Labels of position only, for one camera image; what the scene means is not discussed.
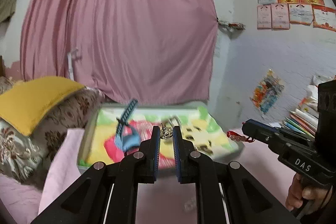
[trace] yellow cloth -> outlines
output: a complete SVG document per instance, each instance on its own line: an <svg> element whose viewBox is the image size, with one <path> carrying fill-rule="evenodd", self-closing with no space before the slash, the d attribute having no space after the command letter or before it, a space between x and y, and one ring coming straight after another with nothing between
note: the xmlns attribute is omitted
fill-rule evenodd
<svg viewBox="0 0 336 224"><path fill-rule="evenodd" d="M58 76L15 85L0 95L0 117L29 136L50 109L82 88L80 83Z"/></svg>

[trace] brown cloth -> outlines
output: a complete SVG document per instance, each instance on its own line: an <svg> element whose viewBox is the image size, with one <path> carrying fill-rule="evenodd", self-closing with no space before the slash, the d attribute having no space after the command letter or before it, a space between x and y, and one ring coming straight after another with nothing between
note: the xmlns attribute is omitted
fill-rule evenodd
<svg viewBox="0 0 336 224"><path fill-rule="evenodd" d="M0 0L0 23L15 13L16 0Z"/></svg>

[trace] silver screw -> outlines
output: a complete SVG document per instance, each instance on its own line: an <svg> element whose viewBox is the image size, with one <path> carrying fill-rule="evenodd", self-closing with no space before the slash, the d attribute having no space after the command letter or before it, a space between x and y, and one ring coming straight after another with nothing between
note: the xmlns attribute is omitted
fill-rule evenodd
<svg viewBox="0 0 336 224"><path fill-rule="evenodd" d="M199 153L198 151L193 151L190 153L190 156L194 159L199 158L201 156L201 153Z"/></svg>
<svg viewBox="0 0 336 224"><path fill-rule="evenodd" d="M96 170L102 169L103 167L104 167L104 163L101 161L98 161L93 165L93 168L95 168Z"/></svg>
<svg viewBox="0 0 336 224"><path fill-rule="evenodd" d="M133 154L133 157L136 159L141 159L143 157L143 153L138 151Z"/></svg>
<svg viewBox="0 0 336 224"><path fill-rule="evenodd" d="M240 167L240 163L237 162L237 161L232 161L232 162L230 162L230 167L231 167L232 169L239 169L239 167Z"/></svg>

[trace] stack of books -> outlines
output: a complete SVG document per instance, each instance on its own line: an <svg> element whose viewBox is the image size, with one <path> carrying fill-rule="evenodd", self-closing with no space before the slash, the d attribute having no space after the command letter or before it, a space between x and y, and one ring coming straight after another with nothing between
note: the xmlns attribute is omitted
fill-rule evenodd
<svg viewBox="0 0 336 224"><path fill-rule="evenodd" d="M318 121L319 113L315 109L302 104L300 109L296 108L295 111L290 111L289 117L283 120L282 126L315 137Z"/></svg>

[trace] pink curtain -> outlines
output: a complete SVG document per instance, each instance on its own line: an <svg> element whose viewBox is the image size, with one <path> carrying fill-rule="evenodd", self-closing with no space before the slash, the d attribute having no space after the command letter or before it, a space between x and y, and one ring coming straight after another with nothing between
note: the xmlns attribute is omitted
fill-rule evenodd
<svg viewBox="0 0 336 224"><path fill-rule="evenodd" d="M127 103L207 100L217 21L213 0L31 0L21 35L25 80L67 76Z"/></svg>

